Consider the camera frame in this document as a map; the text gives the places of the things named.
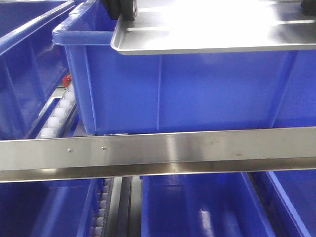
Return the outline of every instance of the stainless steel rail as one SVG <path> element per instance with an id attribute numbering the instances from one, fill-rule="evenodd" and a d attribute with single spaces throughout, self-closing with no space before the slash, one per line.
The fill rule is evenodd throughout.
<path id="1" fill-rule="evenodd" d="M 316 168 L 316 127 L 0 141 L 0 182 Z"/>

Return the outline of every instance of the blue plastic crate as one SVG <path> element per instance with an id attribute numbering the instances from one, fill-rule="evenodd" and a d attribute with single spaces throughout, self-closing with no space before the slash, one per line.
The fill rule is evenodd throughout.
<path id="1" fill-rule="evenodd" d="M 89 0 L 53 33 L 88 133 L 316 125 L 316 51 L 124 56 L 114 25 Z"/>
<path id="2" fill-rule="evenodd" d="M 316 170 L 251 175 L 278 236 L 316 236 Z"/>
<path id="3" fill-rule="evenodd" d="M 143 178 L 142 237 L 275 237 L 246 173 Z"/>
<path id="4" fill-rule="evenodd" d="M 0 184 L 0 236 L 88 237 L 103 179 Z"/>
<path id="5" fill-rule="evenodd" d="M 52 30 L 73 1 L 0 1 L 0 140 L 23 138 L 68 71 Z"/>

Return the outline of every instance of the white roller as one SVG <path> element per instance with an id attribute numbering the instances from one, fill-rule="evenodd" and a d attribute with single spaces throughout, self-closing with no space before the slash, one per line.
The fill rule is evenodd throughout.
<path id="1" fill-rule="evenodd" d="M 74 85 L 71 83 L 69 86 L 68 86 L 68 90 L 70 92 L 73 92 L 74 91 Z"/>
<path id="2" fill-rule="evenodd" d="M 105 208 L 107 206 L 107 201 L 106 200 L 101 200 L 100 201 L 100 208 Z"/>
<path id="3" fill-rule="evenodd" d="M 40 138 L 54 138 L 57 135 L 57 129 L 54 127 L 43 128 L 40 132 Z"/>
<path id="4" fill-rule="evenodd" d="M 70 100 L 67 100 L 67 99 L 60 100 L 59 107 L 65 109 L 66 111 L 68 111 L 71 108 Z"/>
<path id="5" fill-rule="evenodd" d="M 61 118 L 59 117 L 50 117 L 47 120 L 47 127 L 59 128 L 61 124 Z"/>
<path id="6" fill-rule="evenodd" d="M 75 94 L 71 91 L 67 91 L 65 94 L 64 94 L 64 98 L 66 100 L 70 100 L 70 102 L 74 102 L 75 101 Z"/>
<path id="7" fill-rule="evenodd" d="M 66 110 L 64 108 L 56 108 L 54 110 L 54 116 L 65 118 L 66 117 Z"/>

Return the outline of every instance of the metal bar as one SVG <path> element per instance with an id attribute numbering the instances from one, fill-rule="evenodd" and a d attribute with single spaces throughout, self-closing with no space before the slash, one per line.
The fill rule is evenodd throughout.
<path id="1" fill-rule="evenodd" d="M 138 0 L 137 5 L 136 19 L 120 17 L 112 37 L 112 48 L 121 54 L 316 49 L 315 16 L 303 14 L 299 0 Z"/>
<path id="2" fill-rule="evenodd" d="M 0 182 L 316 168 L 316 127 L 0 141 Z"/>

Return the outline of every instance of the metal frame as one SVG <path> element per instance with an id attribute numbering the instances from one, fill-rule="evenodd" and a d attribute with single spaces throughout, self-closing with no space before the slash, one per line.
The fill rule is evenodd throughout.
<path id="1" fill-rule="evenodd" d="M 316 168 L 316 127 L 0 141 L 0 182 Z"/>

